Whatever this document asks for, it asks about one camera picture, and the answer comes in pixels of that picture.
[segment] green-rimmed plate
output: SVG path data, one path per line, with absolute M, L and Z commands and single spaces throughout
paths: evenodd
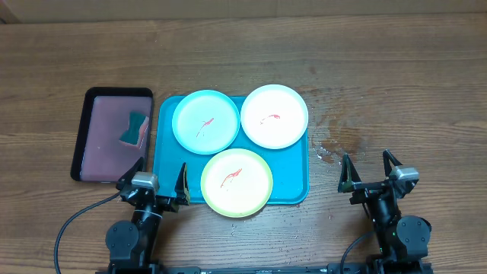
M 258 154 L 242 148 L 215 155 L 201 176 L 206 203 L 223 216 L 239 218 L 258 212 L 272 192 L 272 172 Z

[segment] wooden table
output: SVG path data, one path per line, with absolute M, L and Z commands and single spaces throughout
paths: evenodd
M 69 176 L 84 93 L 147 87 L 171 95 L 297 90 L 310 111 L 311 189 L 293 206 L 246 220 L 206 205 L 166 214 L 156 256 L 168 266 L 318 266 L 339 261 L 371 229 L 336 187 L 343 153 L 365 181 L 381 152 L 417 167 L 399 206 L 433 225 L 436 272 L 487 267 L 487 15 L 438 14 L 0 26 L 0 272 L 53 273 L 64 221 L 114 185 Z M 156 126 L 151 132 L 150 163 Z M 109 202 L 76 219 L 60 246 L 63 273 L 107 266 L 105 232 L 133 208 Z M 349 261 L 376 253 L 370 240 Z

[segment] blue tray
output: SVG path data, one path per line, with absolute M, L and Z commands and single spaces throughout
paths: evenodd
M 188 165 L 188 186 L 191 202 L 204 203 L 201 193 L 201 174 L 206 163 L 214 155 L 197 155 L 183 148 L 176 140 L 172 129 L 173 113 L 184 96 L 169 97 L 159 111 L 158 133 L 155 142 L 154 166 L 152 172 L 159 177 L 158 195 L 176 196 L 174 185 L 181 165 Z M 230 97 L 238 110 L 245 97 Z M 302 202 L 310 190 L 307 131 L 295 144 L 283 149 L 267 149 L 254 144 L 240 131 L 228 148 L 245 148 L 260 155 L 271 168 L 274 186 L 267 204 L 294 205 Z

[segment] green sponge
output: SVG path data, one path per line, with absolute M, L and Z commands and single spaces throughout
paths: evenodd
M 124 145 L 141 148 L 148 126 L 149 118 L 142 113 L 133 111 L 129 117 L 129 129 L 120 136 L 119 140 Z

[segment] wood grain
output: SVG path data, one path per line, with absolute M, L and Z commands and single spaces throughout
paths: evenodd
M 69 177 L 84 93 L 147 87 L 169 96 L 210 88 L 245 95 L 286 84 L 310 111 L 309 196 L 244 220 L 206 205 L 167 214 L 156 255 L 168 266 L 317 266 L 371 229 L 336 193 L 343 153 L 363 180 L 380 153 L 416 166 L 399 202 L 433 225 L 436 272 L 487 267 L 487 15 L 441 14 L 139 21 L 0 26 L 0 272 L 52 273 L 64 221 L 114 192 Z M 156 128 L 152 129 L 154 154 Z M 60 247 L 64 273 L 108 263 L 104 235 L 132 207 L 109 202 L 76 219 Z M 377 252 L 373 240 L 350 254 Z

